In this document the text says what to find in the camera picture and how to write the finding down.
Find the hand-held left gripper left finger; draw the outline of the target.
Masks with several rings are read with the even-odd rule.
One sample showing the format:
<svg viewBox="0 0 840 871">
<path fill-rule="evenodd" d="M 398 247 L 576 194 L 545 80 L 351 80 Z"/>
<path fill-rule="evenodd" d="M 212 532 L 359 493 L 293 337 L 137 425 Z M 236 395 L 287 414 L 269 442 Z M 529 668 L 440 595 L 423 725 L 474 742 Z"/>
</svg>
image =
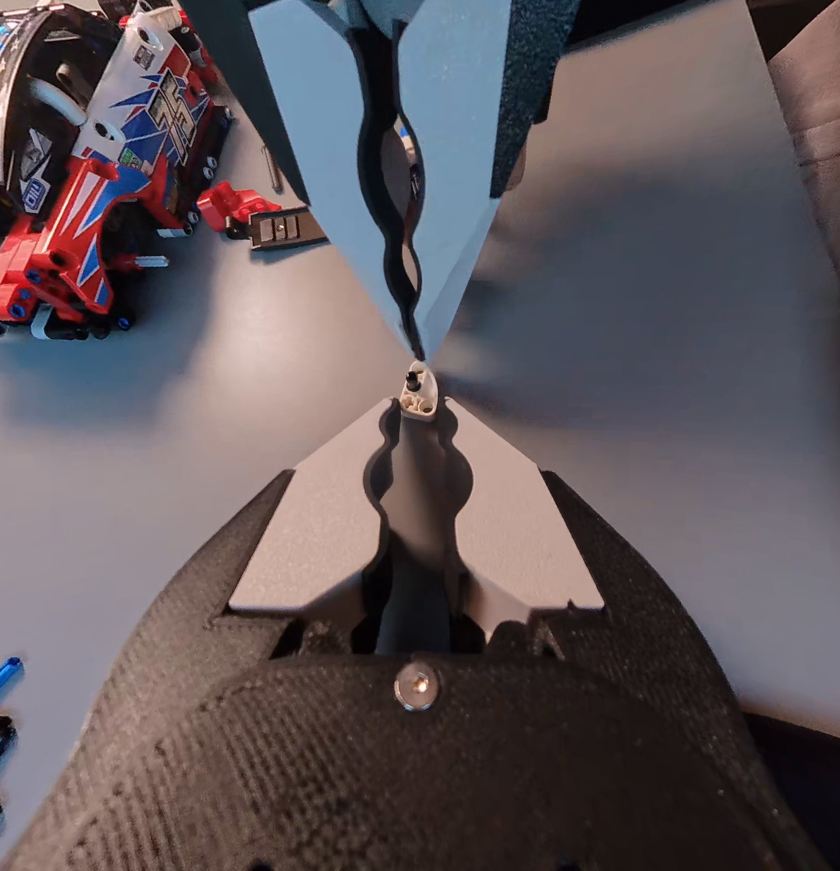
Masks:
<svg viewBox="0 0 840 871">
<path fill-rule="evenodd" d="M 284 490 L 229 610 L 328 621 L 351 633 L 368 617 L 364 583 L 382 562 L 391 527 L 402 414 L 385 399 L 301 462 Z"/>
</svg>

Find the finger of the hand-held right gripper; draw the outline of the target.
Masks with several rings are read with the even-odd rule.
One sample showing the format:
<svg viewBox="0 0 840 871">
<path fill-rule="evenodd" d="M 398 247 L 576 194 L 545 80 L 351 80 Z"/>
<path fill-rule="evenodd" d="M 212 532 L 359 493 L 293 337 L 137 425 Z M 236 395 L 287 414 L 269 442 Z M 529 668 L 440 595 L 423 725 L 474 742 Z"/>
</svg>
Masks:
<svg viewBox="0 0 840 871">
<path fill-rule="evenodd" d="M 382 319 L 419 360 L 417 291 L 403 264 L 405 220 L 385 184 L 382 146 L 396 119 L 389 44 L 321 2 L 249 13 L 313 217 Z"/>
<path fill-rule="evenodd" d="M 498 211 L 491 177 L 502 91 L 502 3 L 423 2 L 398 43 L 399 97 L 419 148 L 413 233 L 422 358 L 443 344 Z"/>
</svg>

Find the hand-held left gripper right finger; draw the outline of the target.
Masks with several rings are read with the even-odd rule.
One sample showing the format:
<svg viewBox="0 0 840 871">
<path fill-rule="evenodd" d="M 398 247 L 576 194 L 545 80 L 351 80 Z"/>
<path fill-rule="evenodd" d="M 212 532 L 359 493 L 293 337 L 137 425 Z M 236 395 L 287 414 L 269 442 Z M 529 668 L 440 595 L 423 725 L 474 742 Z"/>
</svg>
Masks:
<svg viewBox="0 0 840 871">
<path fill-rule="evenodd" d="M 502 624 L 603 614 L 603 595 L 539 467 L 451 398 L 437 428 L 457 616 L 491 643 Z"/>
</svg>

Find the red lego piece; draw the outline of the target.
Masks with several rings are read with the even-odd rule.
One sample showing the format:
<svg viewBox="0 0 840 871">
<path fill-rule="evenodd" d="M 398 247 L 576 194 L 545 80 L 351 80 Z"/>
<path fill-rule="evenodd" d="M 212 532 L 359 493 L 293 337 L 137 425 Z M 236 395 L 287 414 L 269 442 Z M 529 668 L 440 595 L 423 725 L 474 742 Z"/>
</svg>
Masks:
<svg viewBox="0 0 840 871">
<path fill-rule="evenodd" d="M 197 211 L 217 234 L 231 238 L 245 238 L 252 224 L 252 216 L 280 213 L 282 207 L 253 190 L 234 190 L 228 182 L 201 193 L 195 203 Z"/>
</svg>

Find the white lego liftarm piece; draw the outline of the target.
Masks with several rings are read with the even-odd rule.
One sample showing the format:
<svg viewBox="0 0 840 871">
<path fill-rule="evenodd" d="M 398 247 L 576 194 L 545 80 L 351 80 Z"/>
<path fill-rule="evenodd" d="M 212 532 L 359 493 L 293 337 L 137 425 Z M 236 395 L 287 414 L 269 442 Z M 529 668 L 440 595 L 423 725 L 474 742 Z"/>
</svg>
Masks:
<svg viewBox="0 0 840 871">
<path fill-rule="evenodd" d="M 403 390 L 399 398 L 402 415 L 405 419 L 420 421 L 424 423 L 434 422 L 439 406 L 439 387 L 436 375 L 426 365 L 426 363 L 422 363 L 419 360 L 416 360 L 410 365 L 409 371 L 410 370 L 420 371 L 423 374 L 422 388 L 419 392 L 410 394 L 405 390 L 403 384 Z"/>
</svg>

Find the lego race car model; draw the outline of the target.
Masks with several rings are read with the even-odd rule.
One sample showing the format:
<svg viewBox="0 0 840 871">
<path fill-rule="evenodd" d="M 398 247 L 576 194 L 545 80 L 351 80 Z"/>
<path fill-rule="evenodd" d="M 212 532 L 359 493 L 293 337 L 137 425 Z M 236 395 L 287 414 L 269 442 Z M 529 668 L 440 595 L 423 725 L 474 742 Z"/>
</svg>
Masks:
<svg viewBox="0 0 840 871">
<path fill-rule="evenodd" d="M 176 2 L 0 11 L 0 339 L 103 340 L 190 237 L 234 122 Z"/>
</svg>

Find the black lego panel assembly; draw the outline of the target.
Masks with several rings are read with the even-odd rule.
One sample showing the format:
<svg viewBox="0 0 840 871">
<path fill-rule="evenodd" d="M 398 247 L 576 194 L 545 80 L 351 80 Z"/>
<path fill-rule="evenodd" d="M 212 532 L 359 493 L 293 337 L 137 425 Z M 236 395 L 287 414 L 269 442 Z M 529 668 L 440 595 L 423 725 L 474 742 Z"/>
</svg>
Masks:
<svg viewBox="0 0 840 871">
<path fill-rule="evenodd" d="M 412 136 L 402 118 L 382 141 L 382 177 L 391 200 L 405 221 L 405 230 L 413 230 L 419 211 L 422 179 Z M 280 213 L 255 214 L 245 238 L 255 252 L 314 247 L 328 242 L 325 233 L 308 207 L 283 209 Z"/>
</svg>

